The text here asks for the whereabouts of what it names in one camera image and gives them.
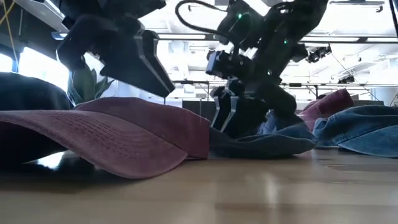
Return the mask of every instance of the ceiling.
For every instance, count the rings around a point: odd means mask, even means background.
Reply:
[[[47,0],[45,5],[33,1],[15,0],[27,11],[42,19],[54,29],[67,31],[62,25],[62,15]],[[175,5],[179,0],[168,0],[167,6],[154,11],[140,21],[146,29],[158,33],[192,34],[197,31],[185,27],[174,14]],[[206,2],[221,8],[220,0],[206,0]],[[253,8],[262,9],[266,13],[268,7],[261,0],[247,0]],[[330,1],[320,25],[310,35],[327,36],[395,36],[391,11],[388,1],[365,1],[362,4],[347,4],[348,1]],[[192,24],[215,29],[225,16],[225,12],[218,12],[191,5],[182,7],[181,15]],[[182,41],[165,40],[159,42],[158,57],[170,77],[174,80],[216,80],[204,74],[207,51],[226,48],[214,41]],[[337,83],[339,77],[347,71],[356,75],[361,83],[391,83],[387,79],[375,78],[374,71],[381,67],[391,68],[389,63],[398,57],[398,45],[394,44],[331,44],[333,55],[328,55],[318,63],[309,64],[306,61],[290,63],[282,74],[284,82],[316,82]]]

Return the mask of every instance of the wooden table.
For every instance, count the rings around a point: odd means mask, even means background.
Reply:
[[[47,162],[57,165],[61,156]],[[336,149],[284,160],[186,162],[140,181],[69,155],[55,169],[10,167],[0,181],[2,224],[398,223],[398,160]]]

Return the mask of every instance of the window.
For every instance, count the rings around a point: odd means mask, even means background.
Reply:
[[[12,58],[0,54],[0,72],[11,72],[12,71]]]
[[[28,47],[21,53],[19,73],[52,83],[64,91],[68,89],[69,70],[60,62]]]

